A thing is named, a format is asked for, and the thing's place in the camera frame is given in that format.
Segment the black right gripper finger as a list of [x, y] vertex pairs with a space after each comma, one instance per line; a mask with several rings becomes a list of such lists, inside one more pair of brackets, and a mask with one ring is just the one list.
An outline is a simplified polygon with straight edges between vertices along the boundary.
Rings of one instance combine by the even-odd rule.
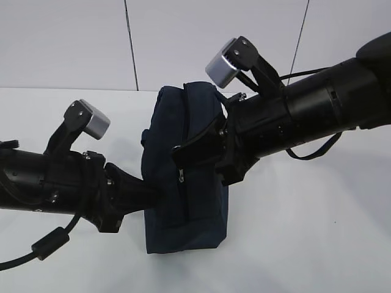
[[205, 129], [172, 148], [176, 168], [210, 168], [216, 170], [227, 149], [227, 119], [215, 117]]

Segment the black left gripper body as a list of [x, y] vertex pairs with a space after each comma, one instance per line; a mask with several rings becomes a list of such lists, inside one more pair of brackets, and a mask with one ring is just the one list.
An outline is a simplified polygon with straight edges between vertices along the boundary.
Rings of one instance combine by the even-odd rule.
[[121, 169], [94, 151], [45, 150], [48, 171], [43, 180], [43, 212], [73, 214], [100, 233], [118, 233], [125, 213], [117, 206]]

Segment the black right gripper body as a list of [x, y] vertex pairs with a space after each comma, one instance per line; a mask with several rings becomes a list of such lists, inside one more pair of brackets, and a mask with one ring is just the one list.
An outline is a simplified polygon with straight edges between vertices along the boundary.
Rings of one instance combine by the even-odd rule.
[[229, 186], [243, 181], [260, 158], [293, 147], [293, 121], [281, 96], [232, 97], [226, 109], [225, 149], [216, 172], [222, 184]]

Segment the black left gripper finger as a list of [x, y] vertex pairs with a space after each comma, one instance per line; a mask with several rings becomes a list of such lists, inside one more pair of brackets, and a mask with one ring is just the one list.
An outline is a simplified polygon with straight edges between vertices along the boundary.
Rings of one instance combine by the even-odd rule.
[[134, 177], [113, 163], [104, 167], [108, 200], [111, 207], [123, 215], [154, 208], [159, 203], [159, 190], [145, 181]]

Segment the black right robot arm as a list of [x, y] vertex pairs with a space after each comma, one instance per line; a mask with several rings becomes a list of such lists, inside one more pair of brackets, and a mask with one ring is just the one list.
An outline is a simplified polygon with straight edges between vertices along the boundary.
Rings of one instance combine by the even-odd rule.
[[285, 85], [276, 70], [245, 37], [230, 40], [207, 65], [218, 87], [239, 79], [255, 92], [223, 100], [220, 114], [196, 136], [173, 149], [180, 168], [213, 164], [222, 183], [242, 181], [260, 158], [323, 137], [327, 142], [307, 155], [324, 155], [345, 131], [390, 123], [390, 34], [361, 47], [353, 58], [313, 70]]

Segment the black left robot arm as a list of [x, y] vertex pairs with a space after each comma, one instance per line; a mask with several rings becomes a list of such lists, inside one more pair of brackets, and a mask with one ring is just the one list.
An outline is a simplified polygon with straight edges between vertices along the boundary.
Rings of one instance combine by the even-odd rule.
[[93, 151], [46, 154], [1, 150], [1, 207], [79, 214], [101, 233], [118, 233], [125, 215], [156, 207], [162, 193]]

